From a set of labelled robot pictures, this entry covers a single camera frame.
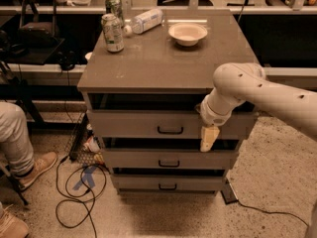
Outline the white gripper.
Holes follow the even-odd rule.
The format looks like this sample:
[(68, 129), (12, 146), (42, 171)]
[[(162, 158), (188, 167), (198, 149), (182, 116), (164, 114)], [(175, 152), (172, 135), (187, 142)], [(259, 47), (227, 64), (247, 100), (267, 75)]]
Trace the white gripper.
[(224, 125), (231, 117), (233, 105), (220, 95), (208, 94), (195, 106), (195, 110), (207, 126), (201, 128), (200, 142), (200, 151), (206, 153), (211, 150), (220, 133), (217, 126)]

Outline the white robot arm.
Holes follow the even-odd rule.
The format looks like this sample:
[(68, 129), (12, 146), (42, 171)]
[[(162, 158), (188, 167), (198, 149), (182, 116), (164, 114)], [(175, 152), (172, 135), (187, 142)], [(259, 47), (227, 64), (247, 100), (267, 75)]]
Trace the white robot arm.
[(224, 63), (212, 76), (213, 89), (197, 106), (205, 127), (220, 127), (246, 101), (317, 140), (317, 93), (268, 81), (256, 63)]

